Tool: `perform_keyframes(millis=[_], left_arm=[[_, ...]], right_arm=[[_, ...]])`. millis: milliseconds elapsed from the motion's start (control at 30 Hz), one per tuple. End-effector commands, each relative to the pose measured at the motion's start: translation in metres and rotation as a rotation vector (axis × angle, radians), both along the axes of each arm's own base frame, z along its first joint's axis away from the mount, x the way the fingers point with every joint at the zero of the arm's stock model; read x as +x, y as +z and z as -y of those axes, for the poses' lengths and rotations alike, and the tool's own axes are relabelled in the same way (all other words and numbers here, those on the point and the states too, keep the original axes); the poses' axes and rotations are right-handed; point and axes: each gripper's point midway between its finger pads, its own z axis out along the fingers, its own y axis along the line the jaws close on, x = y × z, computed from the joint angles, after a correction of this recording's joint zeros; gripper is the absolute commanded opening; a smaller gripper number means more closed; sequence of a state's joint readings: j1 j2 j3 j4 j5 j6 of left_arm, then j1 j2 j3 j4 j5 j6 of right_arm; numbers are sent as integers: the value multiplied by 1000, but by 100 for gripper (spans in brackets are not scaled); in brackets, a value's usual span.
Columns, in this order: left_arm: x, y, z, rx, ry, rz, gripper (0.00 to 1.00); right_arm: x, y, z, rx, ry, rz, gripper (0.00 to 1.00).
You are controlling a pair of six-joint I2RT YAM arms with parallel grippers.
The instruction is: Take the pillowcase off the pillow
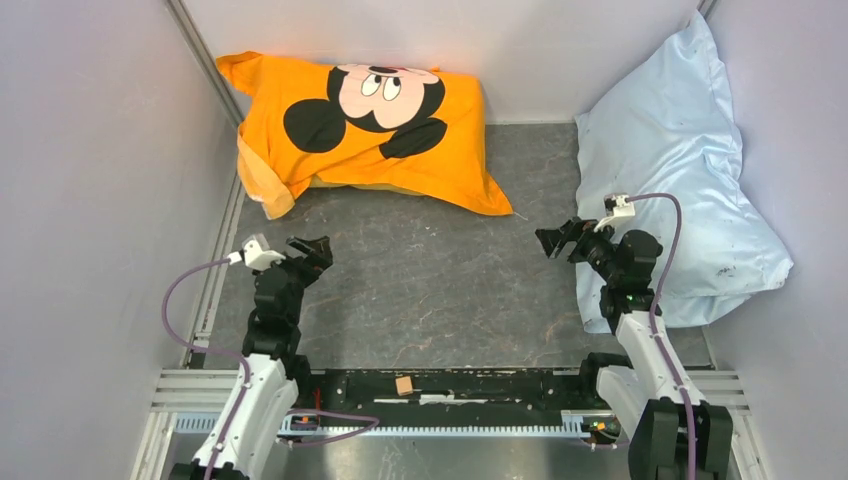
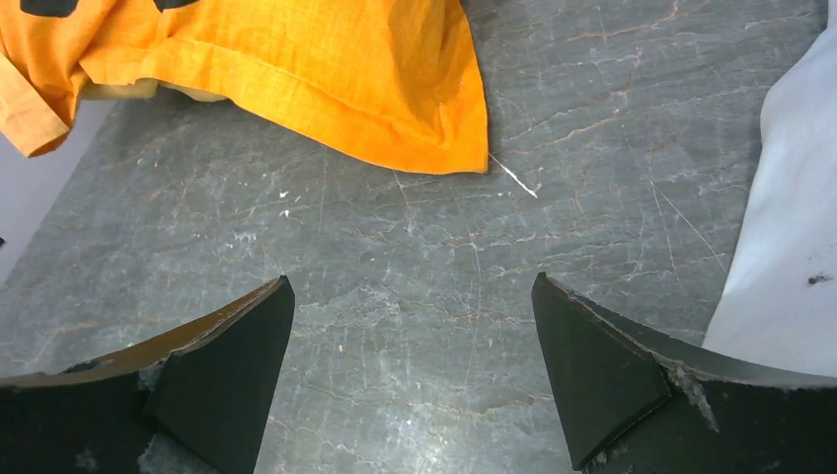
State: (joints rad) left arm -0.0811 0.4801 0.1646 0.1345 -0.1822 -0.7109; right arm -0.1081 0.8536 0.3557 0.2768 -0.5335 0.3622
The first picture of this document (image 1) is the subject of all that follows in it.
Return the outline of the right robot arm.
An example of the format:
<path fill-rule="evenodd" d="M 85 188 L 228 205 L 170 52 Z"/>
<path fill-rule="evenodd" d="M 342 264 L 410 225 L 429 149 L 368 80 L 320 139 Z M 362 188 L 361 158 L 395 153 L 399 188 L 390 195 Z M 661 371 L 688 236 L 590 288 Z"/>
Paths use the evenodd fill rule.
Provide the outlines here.
<path fill-rule="evenodd" d="M 578 396 L 591 408 L 611 407 L 629 441 L 631 478 L 724 479 L 733 420 L 697 388 L 667 337 L 651 286 L 663 248 L 642 230 L 618 242 L 613 233 L 609 225 L 579 217 L 535 232 L 547 257 L 569 247 L 569 263 L 585 263 L 600 276 L 602 316 L 625 350 L 623 360 L 590 355 Z"/>

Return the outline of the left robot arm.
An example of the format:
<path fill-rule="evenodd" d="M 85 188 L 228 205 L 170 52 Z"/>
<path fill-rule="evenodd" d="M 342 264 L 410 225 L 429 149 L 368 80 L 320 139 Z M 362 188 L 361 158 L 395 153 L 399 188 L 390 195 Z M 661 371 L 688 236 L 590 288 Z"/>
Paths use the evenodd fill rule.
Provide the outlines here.
<path fill-rule="evenodd" d="M 172 479 L 258 479 L 284 418 L 314 394 L 308 359 L 298 354 L 304 293 L 333 264 L 330 239 L 290 237 L 297 255 L 269 247 L 261 234 L 209 262 L 210 267 L 242 264 L 254 276 L 255 307 L 240 351 L 235 385 L 212 432 L 188 463 L 175 464 Z"/>

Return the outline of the orange Mickey Mouse pillowcase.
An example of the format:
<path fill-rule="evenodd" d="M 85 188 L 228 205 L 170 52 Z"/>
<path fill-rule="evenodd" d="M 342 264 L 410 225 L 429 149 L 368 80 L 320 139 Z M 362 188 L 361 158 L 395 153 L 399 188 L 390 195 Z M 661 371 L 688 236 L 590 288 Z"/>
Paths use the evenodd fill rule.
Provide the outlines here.
<path fill-rule="evenodd" d="M 486 167 L 479 81 L 399 66 L 319 64 L 247 51 L 218 72 L 251 100 L 237 170 L 270 219 L 309 188 L 429 196 L 471 212 L 512 206 Z"/>

